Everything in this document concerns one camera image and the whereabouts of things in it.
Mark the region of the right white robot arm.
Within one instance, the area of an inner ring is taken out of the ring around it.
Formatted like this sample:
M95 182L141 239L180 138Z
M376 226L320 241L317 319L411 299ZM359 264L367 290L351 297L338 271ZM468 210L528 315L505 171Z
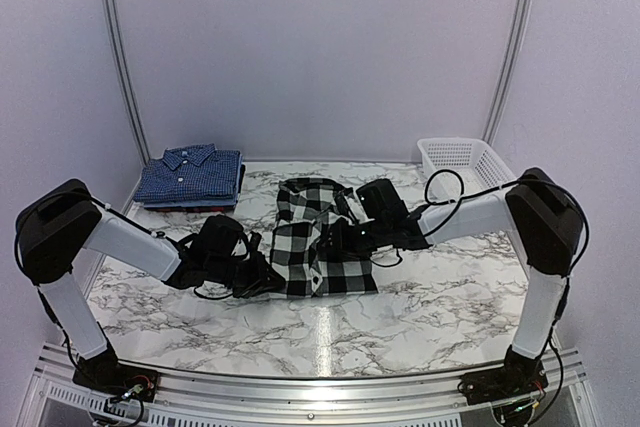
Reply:
M528 269L519 326L495 377L515 395L538 372L540 359L566 308L570 277L584 255L589 226L575 197L539 168L515 180L451 200L426 198L408 210L393 184L372 181L356 196L366 222L339 221L324 246L337 258L368 258L382 248L423 250L454 239L507 232L518 240Z

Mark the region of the black white plaid shirt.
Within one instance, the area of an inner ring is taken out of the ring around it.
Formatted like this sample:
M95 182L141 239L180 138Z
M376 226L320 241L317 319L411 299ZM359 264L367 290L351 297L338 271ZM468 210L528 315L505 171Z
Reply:
M284 278L288 299L376 294L368 258L334 253L330 230L343 221L354 225L337 199L350 188L327 178L302 177L279 184L270 250L271 267Z

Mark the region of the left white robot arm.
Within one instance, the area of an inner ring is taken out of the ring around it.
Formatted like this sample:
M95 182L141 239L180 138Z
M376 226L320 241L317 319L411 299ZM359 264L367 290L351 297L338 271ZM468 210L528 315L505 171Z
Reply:
M111 257L176 290L211 282L228 289L234 298L248 299L285 285L260 252L260 235L246 233L234 219L210 216L198 232L175 240L94 198L78 179L26 207L15 229L19 270L36 287L47 315L77 352L77 372L106 392L125 385L126 370L73 275L81 251Z

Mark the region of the blue checked shirt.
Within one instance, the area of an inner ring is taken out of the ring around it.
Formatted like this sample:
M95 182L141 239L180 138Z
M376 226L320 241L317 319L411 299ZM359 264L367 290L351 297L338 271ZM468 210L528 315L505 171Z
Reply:
M143 168L134 201L230 201L238 194L243 156L214 144L166 149Z

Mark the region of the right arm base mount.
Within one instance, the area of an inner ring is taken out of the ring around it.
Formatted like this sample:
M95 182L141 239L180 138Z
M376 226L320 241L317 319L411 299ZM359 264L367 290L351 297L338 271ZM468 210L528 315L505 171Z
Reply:
M548 385L544 370L526 375L518 369L500 367L463 374L457 389L469 405L477 405L541 393Z

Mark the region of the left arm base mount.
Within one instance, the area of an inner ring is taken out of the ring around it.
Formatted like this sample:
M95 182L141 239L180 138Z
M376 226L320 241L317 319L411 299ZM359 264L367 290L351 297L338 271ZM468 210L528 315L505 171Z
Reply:
M160 375L152 369L117 364L114 369L96 373L83 373L76 369L73 383L101 393L109 394L117 400L154 400Z

